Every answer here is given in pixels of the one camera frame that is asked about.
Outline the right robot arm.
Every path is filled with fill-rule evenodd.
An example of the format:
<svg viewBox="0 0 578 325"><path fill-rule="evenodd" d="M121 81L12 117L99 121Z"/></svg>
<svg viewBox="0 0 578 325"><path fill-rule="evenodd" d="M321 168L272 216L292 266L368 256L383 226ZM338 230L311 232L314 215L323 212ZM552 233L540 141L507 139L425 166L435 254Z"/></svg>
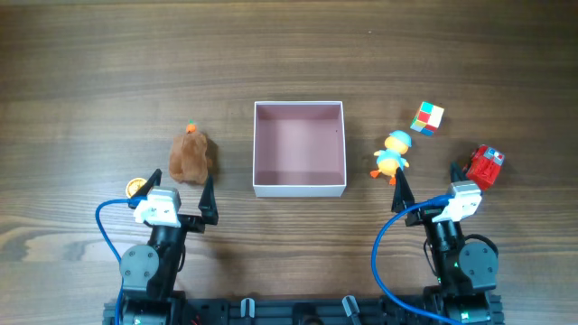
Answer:
<svg viewBox="0 0 578 325"><path fill-rule="evenodd" d="M438 284L424 289L422 308L462 324L502 324L505 316L497 287L499 251L487 237L465 236L460 222L478 209L482 191L451 167L449 199L416 206L402 171L396 172L392 211L408 209L406 225L425 230L424 251Z"/></svg>

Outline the small colourful puzzle cube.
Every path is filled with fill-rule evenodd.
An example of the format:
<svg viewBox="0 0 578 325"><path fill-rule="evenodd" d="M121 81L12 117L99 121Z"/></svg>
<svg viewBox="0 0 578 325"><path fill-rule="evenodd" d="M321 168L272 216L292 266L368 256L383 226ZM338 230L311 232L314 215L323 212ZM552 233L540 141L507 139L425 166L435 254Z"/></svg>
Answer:
<svg viewBox="0 0 578 325"><path fill-rule="evenodd" d="M423 102L412 120L410 128L420 134L432 136L439 129L444 109L428 102Z"/></svg>

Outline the brown plush toy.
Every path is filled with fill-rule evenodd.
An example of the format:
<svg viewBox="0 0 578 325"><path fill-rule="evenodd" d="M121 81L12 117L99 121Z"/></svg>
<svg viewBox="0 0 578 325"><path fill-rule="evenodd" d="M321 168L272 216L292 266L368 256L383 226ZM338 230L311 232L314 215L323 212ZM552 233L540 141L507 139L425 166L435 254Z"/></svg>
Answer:
<svg viewBox="0 0 578 325"><path fill-rule="evenodd" d="M209 178L211 159L207 136L190 120L183 134L176 135L169 154L169 173L179 183L202 185Z"/></svg>

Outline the yellow duck toy blue hat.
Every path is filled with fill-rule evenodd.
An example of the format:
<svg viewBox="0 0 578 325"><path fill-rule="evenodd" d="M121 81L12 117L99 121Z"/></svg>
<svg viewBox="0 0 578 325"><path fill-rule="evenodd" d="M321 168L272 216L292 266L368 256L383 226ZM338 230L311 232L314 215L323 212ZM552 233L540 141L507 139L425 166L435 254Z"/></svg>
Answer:
<svg viewBox="0 0 578 325"><path fill-rule="evenodd" d="M380 174L389 177L389 184L396 185L397 170L404 170L409 166L409 162L403 157L412 146L411 136L401 130L393 131L384 142L385 150L378 150L373 153L376 159L376 170L369 173L370 177L376 179Z"/></svg>

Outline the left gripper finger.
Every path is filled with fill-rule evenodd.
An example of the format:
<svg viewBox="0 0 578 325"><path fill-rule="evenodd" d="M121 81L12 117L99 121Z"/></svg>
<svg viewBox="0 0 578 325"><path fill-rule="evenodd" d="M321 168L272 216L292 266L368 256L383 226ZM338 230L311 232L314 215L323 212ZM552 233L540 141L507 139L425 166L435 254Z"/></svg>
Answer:
<svg viewBox="0 0 578 325"><path fill-rule="evenodd" d="M135 209L139 202L146 198L148 192L154 187L159 186L161 184L162 179L162 171L160 169L156 169L153 174L147 179L147 183L136 193L135 196L132 198L128 198L129 201L127 203L130 209Z"/></svg>
<svg viewBox="0 0 578 325"><path fill-rule="evenodd" d="M200 216L204 224L216 226L219 222L219 213L214 195L213 178L209 174L198 205Z"/></svg>

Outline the white box pink interior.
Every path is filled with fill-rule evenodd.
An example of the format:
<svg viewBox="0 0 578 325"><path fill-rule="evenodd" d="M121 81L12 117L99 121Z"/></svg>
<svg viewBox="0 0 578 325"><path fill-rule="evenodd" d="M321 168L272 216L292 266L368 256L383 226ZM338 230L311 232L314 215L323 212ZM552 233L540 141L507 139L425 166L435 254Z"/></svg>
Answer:
<svg viewBox="0 0 578 325"><path fill-rule="evenodd" d="M252 185L259 198L339 197L347 187L340 101L257 101Z"/></svg>

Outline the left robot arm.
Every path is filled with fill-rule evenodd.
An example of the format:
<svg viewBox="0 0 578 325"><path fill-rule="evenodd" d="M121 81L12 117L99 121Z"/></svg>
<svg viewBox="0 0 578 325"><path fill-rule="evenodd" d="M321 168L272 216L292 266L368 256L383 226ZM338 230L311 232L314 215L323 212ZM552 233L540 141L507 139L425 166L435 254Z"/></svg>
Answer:
<svg viewBox="0 0 578 325"><path fill-rule="evenodd" d="M121 292L117 298L115 324L197 324L196 312L186 294L174 289L184 266L185 239L189 233L202 234L215 226L219 213L213 179L208 176L200 196L198 215L182 214L179 191L160 185L162 172L156 170L144 183L127 188L133 193L128 207L135 221L151 229L148 242L123 253L119 271Z"/></svg>

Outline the red toy robot car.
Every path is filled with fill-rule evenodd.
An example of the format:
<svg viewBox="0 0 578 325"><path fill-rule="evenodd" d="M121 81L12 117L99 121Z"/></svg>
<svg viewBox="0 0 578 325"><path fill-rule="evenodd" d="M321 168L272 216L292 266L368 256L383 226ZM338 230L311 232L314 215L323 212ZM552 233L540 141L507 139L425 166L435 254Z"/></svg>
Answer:
<svg viewBox="0 0 578 325"><path fill-rule="evenodd" d="M498 178L504 161L504 153L482 144L471 154L463 171L468 180L474 181L482 191L485 191Z"/></svg>

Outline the gold spinning top toy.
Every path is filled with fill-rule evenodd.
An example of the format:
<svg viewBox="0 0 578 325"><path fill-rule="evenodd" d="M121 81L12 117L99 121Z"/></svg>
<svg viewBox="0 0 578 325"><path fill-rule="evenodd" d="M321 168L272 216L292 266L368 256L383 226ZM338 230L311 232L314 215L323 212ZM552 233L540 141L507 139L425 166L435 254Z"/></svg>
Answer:
<svg viewBox="0 0 578 325"><path fill-rule="evenodd" d="M134 178L126 185L126 196L132 198L147 183L144 178Z"/></svg>

